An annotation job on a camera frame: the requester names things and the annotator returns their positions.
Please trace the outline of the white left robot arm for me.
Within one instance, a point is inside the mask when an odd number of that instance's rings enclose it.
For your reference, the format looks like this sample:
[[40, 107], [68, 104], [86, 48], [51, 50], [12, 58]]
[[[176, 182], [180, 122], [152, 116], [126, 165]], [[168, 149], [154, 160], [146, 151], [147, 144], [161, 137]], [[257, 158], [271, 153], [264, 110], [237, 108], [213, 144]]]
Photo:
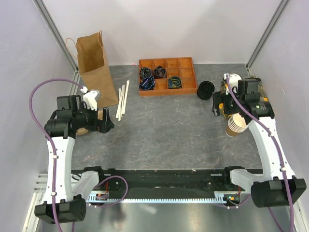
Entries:
[[34, 214], [49, 224], [83, 221], [91, 191], [106, 185], [100, 166], [84, 168], [80, 180], [74, 186], [71, 184], [71, 158], [77, 130], [107, 133], [114, 128], [107, 108], [103, 109], [103, 118], [98, 118], [99, 98], [100, 92], [96, 90], [82, 97], [58, 97], [54, 116], [44, 126], [49, 151], [48, 178], [42, 204], [35, 206]]

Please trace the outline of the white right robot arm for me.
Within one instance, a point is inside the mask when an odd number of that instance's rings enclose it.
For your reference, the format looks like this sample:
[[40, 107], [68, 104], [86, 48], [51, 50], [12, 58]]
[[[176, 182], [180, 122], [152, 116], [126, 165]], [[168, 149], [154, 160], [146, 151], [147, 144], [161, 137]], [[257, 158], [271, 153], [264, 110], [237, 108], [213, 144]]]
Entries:
[[240, 166], [225, 168], [222, 187], [236, 186], [250, 192], [258, 208], [293, 205], [307, 189], [303, 178], [297, 178], [289, 165], [277, 134], [271, 104], [262, 101], [259, 81], [255, 78], [236, 78], [225, 74], [223, 89], [212, 95], [212, 111], [229, 115], [226, 131], [232, 136], [249, 129], [254, 137], [262, 163], [262, 175], [250, 173]]

